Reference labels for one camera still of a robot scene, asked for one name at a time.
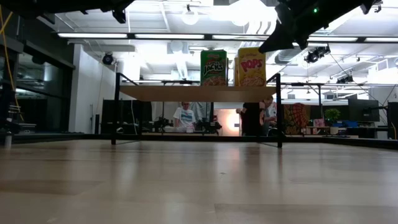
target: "green cereal box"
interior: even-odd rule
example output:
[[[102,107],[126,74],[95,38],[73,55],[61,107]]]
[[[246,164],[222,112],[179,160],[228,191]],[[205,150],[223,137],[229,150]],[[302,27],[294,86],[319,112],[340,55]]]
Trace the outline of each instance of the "green cereal box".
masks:
[[[225,50],[202,50],[200,53],[200,85],[226,86],[228,71]]]

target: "potted plant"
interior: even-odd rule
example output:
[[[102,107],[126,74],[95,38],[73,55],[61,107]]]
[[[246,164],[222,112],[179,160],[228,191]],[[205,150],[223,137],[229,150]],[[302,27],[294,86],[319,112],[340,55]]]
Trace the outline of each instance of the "potted plant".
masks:
[[[337,134],[338,127],[333,127],[337,119],[340,117],[340,111],[338,109],[332,108],[325,111],[326,122],[330,126],[330,134]]]

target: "green plant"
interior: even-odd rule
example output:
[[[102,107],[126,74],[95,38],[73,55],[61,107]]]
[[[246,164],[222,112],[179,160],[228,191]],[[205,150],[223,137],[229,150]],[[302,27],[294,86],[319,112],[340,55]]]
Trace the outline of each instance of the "green plant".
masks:
[[[331,123],[335,123],[339,117],[340,111],[338,109],[332,108],[325,111],[325,118]]]

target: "wooden shelf top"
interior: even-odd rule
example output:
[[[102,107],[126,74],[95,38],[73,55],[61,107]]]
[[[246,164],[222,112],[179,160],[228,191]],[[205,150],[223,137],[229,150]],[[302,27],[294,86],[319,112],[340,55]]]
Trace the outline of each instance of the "wooden shelf top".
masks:
[[[275,87],[254,86],[120,86],[120,92],[141,101],[257,103]]]

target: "yellow cereal box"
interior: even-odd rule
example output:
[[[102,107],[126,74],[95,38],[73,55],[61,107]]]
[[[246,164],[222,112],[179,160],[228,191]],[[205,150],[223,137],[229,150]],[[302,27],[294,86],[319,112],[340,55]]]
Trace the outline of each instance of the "yellow cereal box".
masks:
[[[234,59],[234,86],[239,86],[239,58]]]
[[[266,56],[259,52],[259,48],[241,48],[238,58],[239,86],[265,86]]]

